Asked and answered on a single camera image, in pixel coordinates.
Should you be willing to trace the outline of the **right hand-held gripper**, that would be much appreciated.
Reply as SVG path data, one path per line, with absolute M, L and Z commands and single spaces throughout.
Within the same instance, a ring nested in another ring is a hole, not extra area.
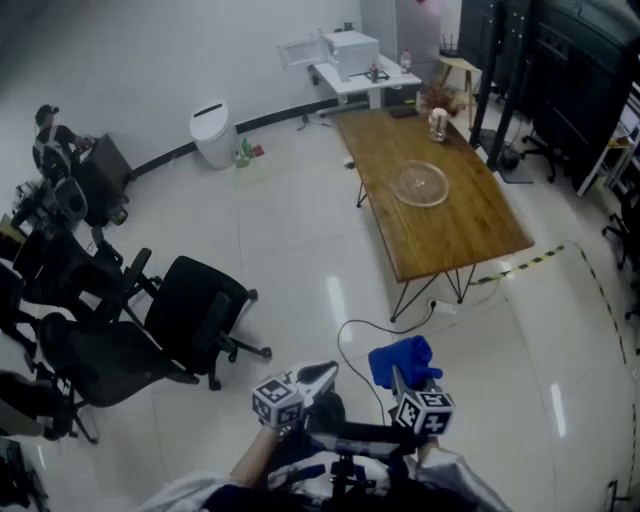
M 438 437 L 448 430 L 455 403 L 433 379 L 427 379 L 419 390 L 409 389 L 401 369 L 392 367 L 392 393 L 399 398 L 394 420 L 416 436 Z

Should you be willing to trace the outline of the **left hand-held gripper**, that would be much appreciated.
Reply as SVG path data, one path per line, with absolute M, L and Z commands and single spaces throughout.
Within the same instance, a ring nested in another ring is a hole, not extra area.
M 297 424 L 334 387 L 338 371 L 336 361 L 298 363 L 253 388 L 252 410 L 274 429 Z

